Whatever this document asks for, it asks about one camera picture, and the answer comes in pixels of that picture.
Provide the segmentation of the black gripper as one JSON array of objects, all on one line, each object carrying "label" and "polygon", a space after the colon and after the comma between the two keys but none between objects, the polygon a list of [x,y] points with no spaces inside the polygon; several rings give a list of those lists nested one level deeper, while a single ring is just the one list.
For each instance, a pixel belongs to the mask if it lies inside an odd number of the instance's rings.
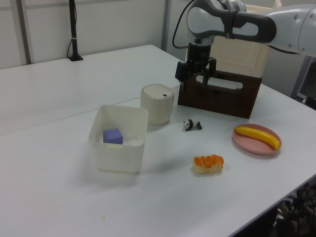
[{"label": "black gripper", "polygon": [[175,78],[182,85],[182,90],[186,90],[187,80],[193,74],[194,68],[203,68],[202,85],[207,88],[209,79],[216,74],[216,59],[210,56],[211,45],[188,44],[187,62],[178,62]]}]

